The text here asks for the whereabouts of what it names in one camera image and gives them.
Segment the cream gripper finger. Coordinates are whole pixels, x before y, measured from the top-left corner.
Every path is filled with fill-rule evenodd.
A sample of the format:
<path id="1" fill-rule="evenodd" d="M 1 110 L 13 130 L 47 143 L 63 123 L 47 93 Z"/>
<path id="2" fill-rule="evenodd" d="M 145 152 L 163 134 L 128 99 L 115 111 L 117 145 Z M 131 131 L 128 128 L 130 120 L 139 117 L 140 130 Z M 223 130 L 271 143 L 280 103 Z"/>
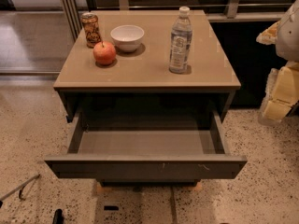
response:
<path id="1" fill-rule="evenodd" d="M 287 62 L 279 70 L 272 68 L 262 101 L 262 118 L 282 121 L 299 102 L 299 63 Z"/>
<path id="2" fill-rule="evenodd" d="M 280 24 L 280 21 L 277 21 L 273 23 L 271 26 L 269 26 L 267 29 L 259 33 L 259 35 L 256 37 L 256 41 L 260 44 L 264 45 L 272 45 L 275 44 L 278 37 L 278 26 Z"/>

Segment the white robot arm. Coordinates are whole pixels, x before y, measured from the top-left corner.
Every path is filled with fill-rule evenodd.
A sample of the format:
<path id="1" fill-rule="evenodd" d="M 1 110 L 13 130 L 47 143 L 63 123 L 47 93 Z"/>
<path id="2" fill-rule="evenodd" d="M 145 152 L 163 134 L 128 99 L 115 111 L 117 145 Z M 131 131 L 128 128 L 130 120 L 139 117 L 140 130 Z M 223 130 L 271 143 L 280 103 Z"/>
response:
<path id="1" fill-rule="evenodd" d="M 260 121 L 280 123 L 299 102 L 299 0 L 283 17 L 259 33 L 258 43 L 275 45 L 276 54 L 287 63 L 279 70 L 272 68 L 260 107 Z"/>

